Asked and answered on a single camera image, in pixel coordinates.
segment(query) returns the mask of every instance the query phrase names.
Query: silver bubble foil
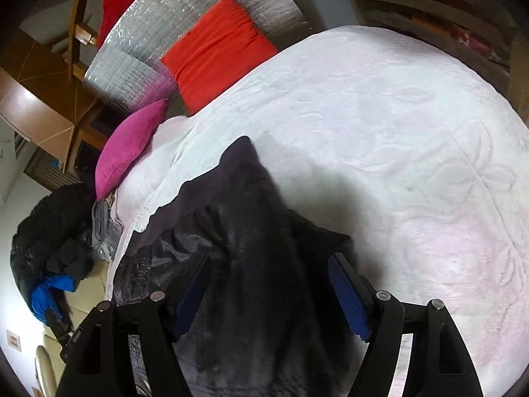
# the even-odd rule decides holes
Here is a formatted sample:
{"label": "silver bubble foil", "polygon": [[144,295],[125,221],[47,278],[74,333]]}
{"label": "silver bubble foil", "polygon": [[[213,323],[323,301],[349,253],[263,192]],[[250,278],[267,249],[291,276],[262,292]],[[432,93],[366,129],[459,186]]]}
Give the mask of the silver bubble foil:
{"label": "silver bubble foil", "polygon": [[[236,0],[282,50],[311,31],[293,0]],[[177,86],[160,58],[218,0],[135,0],[108,34],[85,82],[126,111],[166,98]]]}

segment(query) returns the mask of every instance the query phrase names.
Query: chair armrest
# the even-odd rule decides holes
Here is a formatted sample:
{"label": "chair armrest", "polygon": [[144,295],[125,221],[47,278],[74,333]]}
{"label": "chair armrest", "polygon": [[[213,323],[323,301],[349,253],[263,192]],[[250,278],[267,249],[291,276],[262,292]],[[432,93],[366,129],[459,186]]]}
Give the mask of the chair armrest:
{"label": "chair armrest", "polygon": [[57,391],[57,381],[55,379],[54,369],[51,364],[51,358],[43,346],[38,346],[35,354],[37,375],[42,385],[44,397],[54,397]]}

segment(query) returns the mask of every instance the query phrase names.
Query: pink pillow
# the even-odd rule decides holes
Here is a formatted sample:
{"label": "pink pillow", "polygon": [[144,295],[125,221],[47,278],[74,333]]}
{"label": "pink pillow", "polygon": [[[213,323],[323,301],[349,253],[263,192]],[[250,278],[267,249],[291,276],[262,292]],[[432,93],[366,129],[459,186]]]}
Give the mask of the pink pillow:
{"label": "pink pillow", "polygon": [[97,200],[104,199],[121,182],[161,124],[167,101],[159,100],[134,112],[110,136],[96,167]]}

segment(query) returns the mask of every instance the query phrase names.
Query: pile of clothes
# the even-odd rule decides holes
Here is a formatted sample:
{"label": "pile of clothes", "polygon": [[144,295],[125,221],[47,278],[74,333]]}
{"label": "pile of clothes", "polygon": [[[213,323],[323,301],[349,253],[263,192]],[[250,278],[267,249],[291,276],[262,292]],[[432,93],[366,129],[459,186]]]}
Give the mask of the pile of clothes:
{"label": "pile of clothes", "polygon": [[89,255],[94,201],[85,184],[62,186],[35,206],[13,237],[15,283],[33,314],[49,326],[46,312],[69,322],[62,291],[75,291],[94,265]]}

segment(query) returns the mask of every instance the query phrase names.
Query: white bedspread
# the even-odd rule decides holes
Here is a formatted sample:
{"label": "white bedspread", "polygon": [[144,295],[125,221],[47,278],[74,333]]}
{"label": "white bedspread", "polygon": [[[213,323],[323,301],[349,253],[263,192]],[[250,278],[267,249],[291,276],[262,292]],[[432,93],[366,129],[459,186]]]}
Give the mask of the white bedspread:
{"label": "white bedspread", "polygon": [[108,297],[132,231],[242,135],[287,206],[354,238],[359,273],[375,288],[445,301],[486,397],[520,377],[529,363],[529,131],[462,63],[383,29],[305,39],[196,116],[161,125],[118,191],[125,232]]}

